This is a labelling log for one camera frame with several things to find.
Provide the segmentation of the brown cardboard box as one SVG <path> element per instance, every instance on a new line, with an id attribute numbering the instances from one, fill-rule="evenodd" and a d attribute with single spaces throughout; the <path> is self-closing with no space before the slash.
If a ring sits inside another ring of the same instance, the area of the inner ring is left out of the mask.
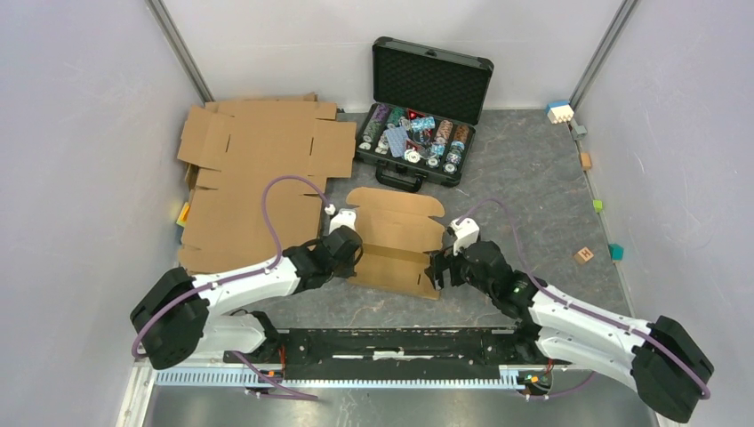
<path id="1" fill-rule="evenodd" d="M 395 294 L 437 300 L 425 273 L 429 254 L 443 246 L 442 203 L 422 194 L 359 187 L 346 198 L 356 211 L 363 256 L 349 283 Z"/>

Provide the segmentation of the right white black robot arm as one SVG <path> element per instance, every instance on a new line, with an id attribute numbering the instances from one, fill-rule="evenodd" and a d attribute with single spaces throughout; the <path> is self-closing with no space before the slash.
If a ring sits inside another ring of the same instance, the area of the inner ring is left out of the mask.
<path id="1" fill-rule="evenodd" d="M 714 366 L 675 319 L 630 318 L 573 298 L 512 268 L 491 241 L 429 253 L 425 270 L 437 288 L 469 285 L 489 297 L 502 314 L 519 321 L 513 340 L 525 363 L 542 357 L 586 367 L 622 383 L 653 411 L 677 423 L 690 420 L 711 396 Z"/>

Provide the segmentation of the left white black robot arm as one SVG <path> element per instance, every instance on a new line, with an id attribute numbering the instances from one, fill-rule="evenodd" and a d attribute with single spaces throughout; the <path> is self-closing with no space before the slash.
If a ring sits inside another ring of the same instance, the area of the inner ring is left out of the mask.
<path id="1" fill-rule="evenodd" d="M 238 315 L 249 304 L 318 289 L 355 273 L 361 237 L 340 226 L 323 238 L 292 246 L 281 257 L 222 273 L 165 272 L 132 310 L 137 333 L 133 354 L 156 370 L 199 354 L 237 350 L 258 362 L 279 351 L 277 330 L 262 314 Z"/>

